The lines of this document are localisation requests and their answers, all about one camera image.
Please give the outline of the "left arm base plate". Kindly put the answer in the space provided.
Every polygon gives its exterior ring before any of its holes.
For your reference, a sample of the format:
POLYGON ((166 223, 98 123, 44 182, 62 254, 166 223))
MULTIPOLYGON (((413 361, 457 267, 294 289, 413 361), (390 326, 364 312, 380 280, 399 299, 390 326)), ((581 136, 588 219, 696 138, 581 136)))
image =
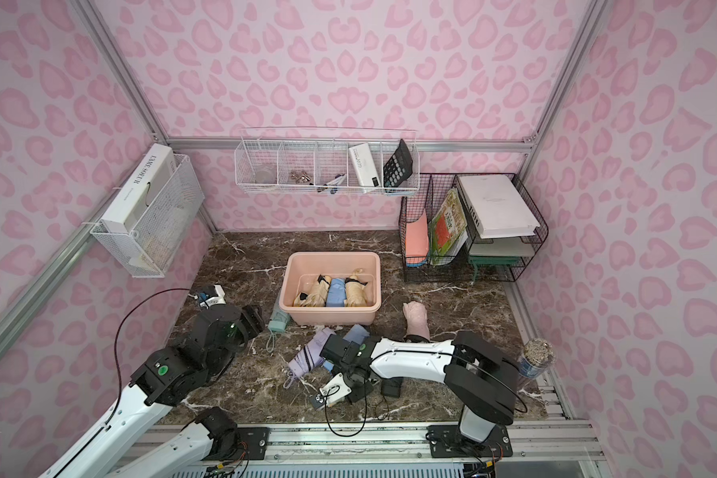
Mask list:
POLYGON ((225 431, 215 438, 208 461, 236 462, 261 461, 265 459, 270 428, 263 426, 242 426, 225 431))

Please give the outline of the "cream umbrella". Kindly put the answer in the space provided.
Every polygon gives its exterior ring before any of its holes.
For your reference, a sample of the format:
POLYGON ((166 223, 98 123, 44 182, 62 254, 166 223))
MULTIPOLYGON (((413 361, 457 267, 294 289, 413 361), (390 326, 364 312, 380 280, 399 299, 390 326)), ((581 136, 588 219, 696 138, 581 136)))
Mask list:
POLYGON ((326 306, 331 282, 331 276, 320 275, 309 292, 301 292, 295 298, 294 306, 311 308, 326 306))

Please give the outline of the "pink plastic storage box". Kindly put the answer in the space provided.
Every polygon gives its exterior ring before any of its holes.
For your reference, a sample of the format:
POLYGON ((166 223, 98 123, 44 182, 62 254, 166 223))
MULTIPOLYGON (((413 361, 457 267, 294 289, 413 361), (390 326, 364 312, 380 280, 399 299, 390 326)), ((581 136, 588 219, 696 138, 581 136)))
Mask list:
POLYGON ((382 304, 380 257, 372 252, 290 256, 280 309, 305 326, 368 326, 382 304))

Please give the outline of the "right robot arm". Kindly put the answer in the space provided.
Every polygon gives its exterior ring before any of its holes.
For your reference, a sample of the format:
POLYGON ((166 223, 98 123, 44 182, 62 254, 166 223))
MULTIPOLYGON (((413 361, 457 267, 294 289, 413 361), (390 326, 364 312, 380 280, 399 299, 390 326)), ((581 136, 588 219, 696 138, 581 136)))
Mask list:
POLYGON ((517 392, 517 362, 472 332, 437 343, 370 337, 355 344, 331 336, 321 357, 333 365, 335 376, 312 399, 316 409, 363 400, 378 380, 437 382, 462 402, 459 433, 474 443, 486 441, 496 427, 512 424, 516 412, 528 411, 517 392))

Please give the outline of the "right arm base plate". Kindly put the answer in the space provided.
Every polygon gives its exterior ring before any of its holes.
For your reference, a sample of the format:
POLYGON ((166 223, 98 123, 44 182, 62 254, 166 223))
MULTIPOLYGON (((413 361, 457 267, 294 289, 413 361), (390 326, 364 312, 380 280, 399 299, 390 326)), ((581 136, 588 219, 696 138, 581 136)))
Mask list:
POLYGON ((457 425, 428 426, 425 439, 433 458, 496 458, 512 457, 513 447, 504 425, 496 425, 483 440, 466 438, 457 425))

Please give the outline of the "beige umbrella black trim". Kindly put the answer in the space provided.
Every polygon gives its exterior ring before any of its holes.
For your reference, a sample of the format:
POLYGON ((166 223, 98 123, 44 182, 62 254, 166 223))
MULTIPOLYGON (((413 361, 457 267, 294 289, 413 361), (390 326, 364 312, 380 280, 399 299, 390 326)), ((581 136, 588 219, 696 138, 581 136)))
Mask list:
POLYGON ((346 307, 366 307, 368 306, 368 300, 366 300, 366 282, 360 280, 360 274, 364 273, 364 270, 358 268, 348 276, 345 280, 345 292, 346 292, 346 307))

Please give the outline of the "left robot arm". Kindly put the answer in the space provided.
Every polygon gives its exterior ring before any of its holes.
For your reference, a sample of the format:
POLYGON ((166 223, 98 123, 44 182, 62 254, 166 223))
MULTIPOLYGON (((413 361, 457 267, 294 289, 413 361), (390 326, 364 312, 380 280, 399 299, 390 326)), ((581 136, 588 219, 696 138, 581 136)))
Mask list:
POLYGON ((61 458, 46 477, 169 477, 201 461, 245 462, 267 433, 246 437, 218 406, 203 410, 168 442, 119 466, 125 453, 191 392, 230 368, 248 342, 265 329, 258 306, 215 304, 199 312, 191 332, 152 353, 131 375, 114 404, 61 458))

